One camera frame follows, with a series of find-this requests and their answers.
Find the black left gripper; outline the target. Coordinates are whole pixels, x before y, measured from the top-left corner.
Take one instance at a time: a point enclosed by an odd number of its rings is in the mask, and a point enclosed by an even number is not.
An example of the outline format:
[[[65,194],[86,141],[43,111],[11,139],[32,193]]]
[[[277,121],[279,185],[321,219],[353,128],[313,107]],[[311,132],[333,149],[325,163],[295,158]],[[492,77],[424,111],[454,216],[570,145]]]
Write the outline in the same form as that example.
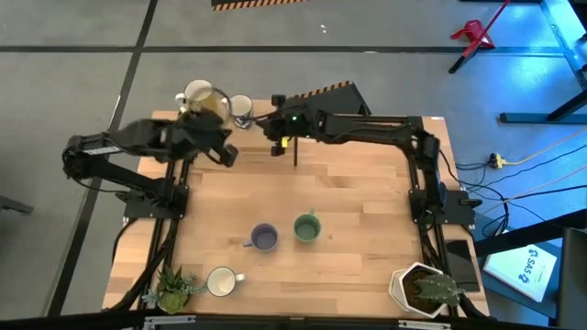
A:
[[[178,123],[201,152],[209,152],[209,159],[215,164],[227,168],[234,165],[238,149],[227,144],[230,130],[224,127],[225,121],[221,116],[187,109],[178,115]]]

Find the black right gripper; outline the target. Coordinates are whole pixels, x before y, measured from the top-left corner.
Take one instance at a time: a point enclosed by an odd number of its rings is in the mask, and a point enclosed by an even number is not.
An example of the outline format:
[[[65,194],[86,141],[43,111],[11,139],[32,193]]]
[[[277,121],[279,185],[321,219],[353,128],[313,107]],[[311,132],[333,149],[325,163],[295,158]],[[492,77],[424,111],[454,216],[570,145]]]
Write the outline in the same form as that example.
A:
[[[320,139],[319,117],[320,111],[307,105],[284,107],[287,100],[285,94],[273,94],[271,105],[276,111],[259,120],[259,127],[264,136],[273,142],[280,142],[283,138],[311,138]],[[271,156],[283,154],[283,147],[277,143],[271,147]]]

